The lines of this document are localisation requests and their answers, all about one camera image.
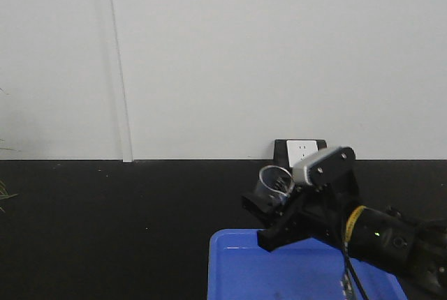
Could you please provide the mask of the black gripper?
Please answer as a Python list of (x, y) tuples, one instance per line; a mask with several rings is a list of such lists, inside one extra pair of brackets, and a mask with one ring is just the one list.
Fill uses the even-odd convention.
[(243, 209), (261, 223), (257, 243), (267, 252), (308, 238), (343, 244), (349, 219), (365, 208), (352, 170), (322, 186), (295, 183), (291, 195), (248, 192), (242, 194), (241, 201)]

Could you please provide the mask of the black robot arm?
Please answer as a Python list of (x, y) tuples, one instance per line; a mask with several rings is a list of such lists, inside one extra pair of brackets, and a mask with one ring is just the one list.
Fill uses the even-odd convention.
[(359, 277), (351, 259), (371, 264), (446, 298), (446, 221), (407, 218), (398, 210), (365, 206), (353, 171), (301, 183), (281, 167), (264, 167), (242, 206), (263, 224), (258, 245), (272, 252), (306, 239), (339, 250), (346, 273)]

